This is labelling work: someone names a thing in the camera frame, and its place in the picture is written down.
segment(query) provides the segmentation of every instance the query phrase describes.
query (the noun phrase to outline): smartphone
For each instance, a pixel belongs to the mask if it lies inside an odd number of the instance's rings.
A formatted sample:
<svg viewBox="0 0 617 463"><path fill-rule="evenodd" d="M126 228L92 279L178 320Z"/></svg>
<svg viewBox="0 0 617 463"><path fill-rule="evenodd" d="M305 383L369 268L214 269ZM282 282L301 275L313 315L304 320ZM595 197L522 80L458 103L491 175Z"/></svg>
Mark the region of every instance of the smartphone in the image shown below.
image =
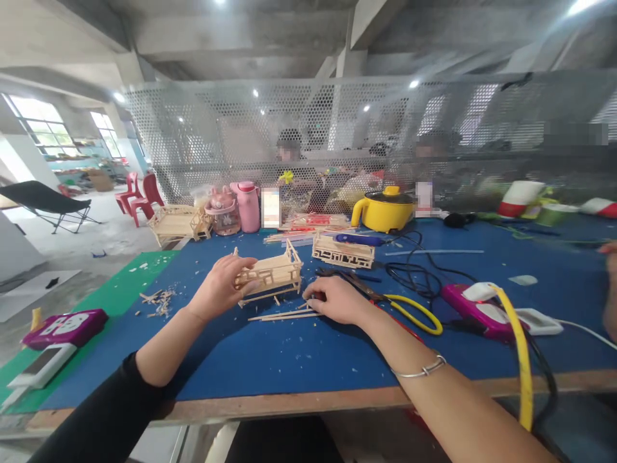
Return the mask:
<svg viewBox="0 0 617 463"><path fill-rule="evenodd" d="M262 188L262 228L281 226L281 195L278 188Z"/></svg>

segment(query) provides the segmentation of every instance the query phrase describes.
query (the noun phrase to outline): blue table mat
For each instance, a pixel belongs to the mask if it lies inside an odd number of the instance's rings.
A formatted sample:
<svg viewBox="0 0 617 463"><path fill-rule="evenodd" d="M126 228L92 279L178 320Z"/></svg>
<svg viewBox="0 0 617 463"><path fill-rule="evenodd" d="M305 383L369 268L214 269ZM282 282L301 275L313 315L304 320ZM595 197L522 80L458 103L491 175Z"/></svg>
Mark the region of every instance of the blue table mat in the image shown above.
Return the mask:
<svg viewBox="0 0 617 463"><path fill-rule="evenodd" d="M605 257L595 250L579 249L558 241L560 238L517 240L511 233L483 222L467 230L452 230L441 221L418 221L429 250L483 250L483 254L434 255L439 266L467 272L474 277L502 286L516 308L532 307L549 316L581 323L599 333L608 289ZM617 238L612 222L596 217L577 217L561 230L565 239ZM191 242L180 252L159 278L144 291L175 288L172 314L186 305L213 263L238 246L240 255L264 259L283 253L280 244L263 244L263 233L214 237ZM405 239L376 250L378 262L403 262L405 256L385 253L410 250ZM312 259L311 246L297 248L304 266L302 288L315 279L318 267L330 267ZM417 255L411 262L421 264L438 275L444 284L469 283L460 275L443 274L431 267L427 257ZM382 278L370 283L374 290L408 296L427 305L416 293L399 286L383 268L358 270ZM539 283L522 287L508 280L517 275L533 275ZM211 322L195 342L171 384L170 393L180 401L237 397L259 394L300 394L378 388L397 385L397 380L373 346L356 327L339 325L325 317L285 322L247 322L256 314L286 312L303 303L296 293L283 295L277 307L272 298L247 304ZM77 406L129 353L138 350L166 323L166 319L146 318L154 306L138 300L97 348L42 405L42 410ZM442 322L458 318L442 299L433 305ZM400 321L412 326L396 311ZM515 377L516 355L512 348L495 341L462 332L440 337L416 330L428 346L438 350L448 362L470 379ZM538 338L538 344L554 372L617 368L617 354L590 335L566 327L559 336Z"/></svg>

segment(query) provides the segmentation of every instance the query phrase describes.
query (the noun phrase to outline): person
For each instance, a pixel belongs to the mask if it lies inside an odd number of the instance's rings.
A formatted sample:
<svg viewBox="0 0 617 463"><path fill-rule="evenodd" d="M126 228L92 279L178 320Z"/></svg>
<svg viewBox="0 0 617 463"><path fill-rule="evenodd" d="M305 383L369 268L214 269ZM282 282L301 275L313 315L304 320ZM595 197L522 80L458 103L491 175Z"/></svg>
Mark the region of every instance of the person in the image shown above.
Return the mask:
<svg viewBox="0 0 617 463"><path fill-rule="evenodd" d="M217 261L190 303L137 353L129 355L30 462L126 461L161 407L165 386L192 343L208 322L255 288L256 282L237 288L234 281L242 268L256 262L233 255ZM315 293L323 293L325 301L310 298ZM454 463L557 461L497 403L349 283L339 277L319 278L303 297L316 311L336 322L356 325L370 337ZM422 374L427 367L432 367L430 374Z"/></svg>
<svg viewBox="0 0 617 463"><path fill-rule="evenodd" d="M604 309L604 329L617 342L617 241L602 246L598 252L606 254L606 270L609 274L609 294Z"/></svg>

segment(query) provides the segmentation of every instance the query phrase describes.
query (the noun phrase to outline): hand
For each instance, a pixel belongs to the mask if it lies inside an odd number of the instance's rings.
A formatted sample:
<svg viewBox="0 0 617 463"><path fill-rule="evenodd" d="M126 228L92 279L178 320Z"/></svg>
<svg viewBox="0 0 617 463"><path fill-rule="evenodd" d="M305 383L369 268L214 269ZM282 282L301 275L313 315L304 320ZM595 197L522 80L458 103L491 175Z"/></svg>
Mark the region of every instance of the hand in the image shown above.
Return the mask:
<svg viewBox="0 0 617 463"><path fill-rule="evenodd" d="M257 288L260 283L252 281L236 288L235 279L243 268L253 268L257 259L226 255L214 264L206 275L191 302L186 306L193 315L208 322L225 313L242 300L244 295Z"/></svg>
<svg viewBox="0 0 617 463"><path fill-rule="evenodd" d="M309 299L313 293L322 292L326 302ZM344 325L358 325L363 316L377 309L356 288L341 277L318 278L302 293L308 306L326 317Z"/></svg>
<svg viewBox="0 0 617 463"><path fill-rule="evenodd" d="M617 241L605 244L598 252L607 254L606 270L608 270L611 278L617 278Z"/></svg>

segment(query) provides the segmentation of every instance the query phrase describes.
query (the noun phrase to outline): red stool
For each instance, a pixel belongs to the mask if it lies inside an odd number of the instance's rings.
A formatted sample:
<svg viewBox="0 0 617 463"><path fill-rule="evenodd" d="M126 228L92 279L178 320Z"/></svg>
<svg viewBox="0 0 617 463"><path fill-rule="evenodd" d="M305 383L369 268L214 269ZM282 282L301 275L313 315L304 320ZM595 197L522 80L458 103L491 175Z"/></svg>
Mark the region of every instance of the red stool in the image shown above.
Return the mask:
<svg viewBox="0 0 617 463"><path fill-rule="evenodd" d="M146 219L150 220L154 215L154 209L152 209L152 203L157 203L163 207L165 204L159 194L159 189L156 186L156 176L154 174L148 174L143 178L143 191L146 193L145 198L135 199L130 204L130 214L135 220L135 226L139 228L139 219L137 218L137 209L141 208L146 216Z"/></svg>
<svg viewBox="0 0 617 463"><path fill-rule="evenodd" d="M137 172L131 172L127 175L127 186L129 191L116 194L116 202L118 203L118 206L120 206L122 213L130 213L129 198L143 198L137 183Z"/></svg>

